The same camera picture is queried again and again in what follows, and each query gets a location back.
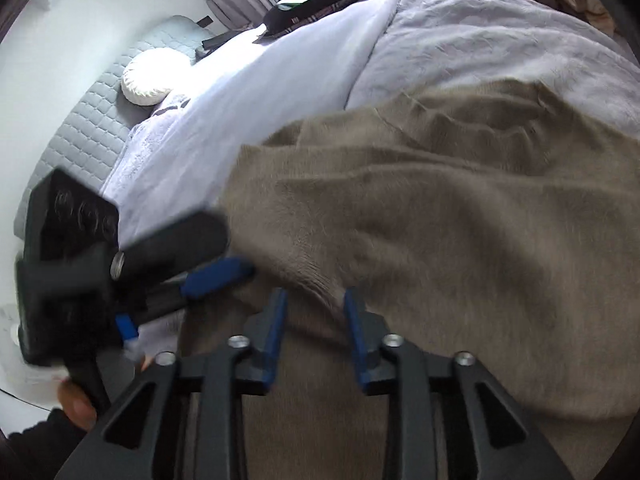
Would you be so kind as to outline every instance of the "black sleeve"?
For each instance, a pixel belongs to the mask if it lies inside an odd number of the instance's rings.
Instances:
[[[9,480],[53,480],[85,434],[53,410],[45,422],[0,439],[1,469]]]

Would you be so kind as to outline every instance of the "silver screw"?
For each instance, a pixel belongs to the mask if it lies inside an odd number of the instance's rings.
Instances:
[[[175,363],[175,354],[173,352],[160,352],[154,361],[160,366],[171,366]]]
[[[387,334],[382,338],[382,342],[391,347],[398,347],[404,343],[404,337],[398,334]]]
[[[114,282],[118,281],[118,278],[122,273],[123,266],[124,266],[124,253],[122,251],[119,251],[116,253],[116,255],[113,257],[113,260],[111,261],[110,273],[111,273],[111,279]]]
[[[247,348],[249,346],[249,338],[244,335],[233,335],[226,342],[231,348]]]
[[[471,366],[476,364],[476,358],[470,352],[458,352],[456,354],[456,362],[460,366]]]

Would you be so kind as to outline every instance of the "white round pillow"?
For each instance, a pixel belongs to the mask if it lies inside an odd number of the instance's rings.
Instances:
[[[124,69],[120,87],[135,105],[157,105],[182,80],[191,67],[189,56],[172,48],[140,52]]]

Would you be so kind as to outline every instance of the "clamp jaw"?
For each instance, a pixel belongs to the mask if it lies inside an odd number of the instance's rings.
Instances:
[[[24,360],[63,362],[99,415],[133,378],[135,364],[113,349],[132,346],[139,325],[254,273],[221,258],[228,230],[219,213],[192,213],[123,249],[117,229],[115,205],[54,170],[31,193],[15,265]]]
[[[451,480],[571,480],[555,450],[469,352],[446,358],[391,333],[353,288],[344,295],[356,379],[388,395],[384,480],[436,480],[433,394],[442,398]]]
[[[242,395],[263,396],[276,377],[287,293],[276,289],[243,334],[211,354],[158,354],[65,462],[56,480],[245,480]],[[190,397],[201,393],[194,456],[185,454]]]

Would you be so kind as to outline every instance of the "finger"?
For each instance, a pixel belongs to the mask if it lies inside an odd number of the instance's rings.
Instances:
[[[68,419],[78,428],[89,431],[97,413],[86,393],[77,384],[67,380],[58,386],[58,401]]]

